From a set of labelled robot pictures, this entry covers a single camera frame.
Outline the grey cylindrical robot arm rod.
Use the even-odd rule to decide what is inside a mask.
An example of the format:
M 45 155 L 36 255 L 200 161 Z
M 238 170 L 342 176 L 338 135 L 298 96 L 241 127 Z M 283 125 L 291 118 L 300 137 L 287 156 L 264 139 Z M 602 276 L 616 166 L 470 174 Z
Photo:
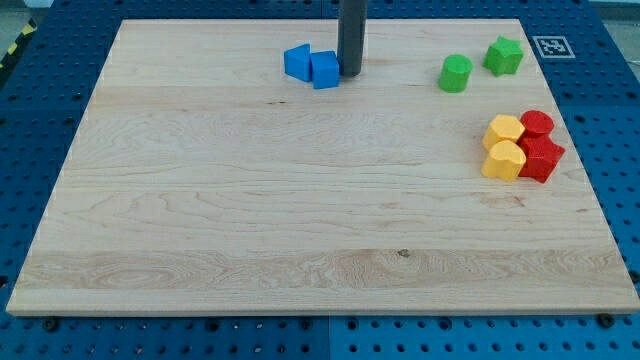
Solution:
M 367 0 L 340 2 L 337 59 L 342 76 L 355 77 L 361 72 L 367 8 Z

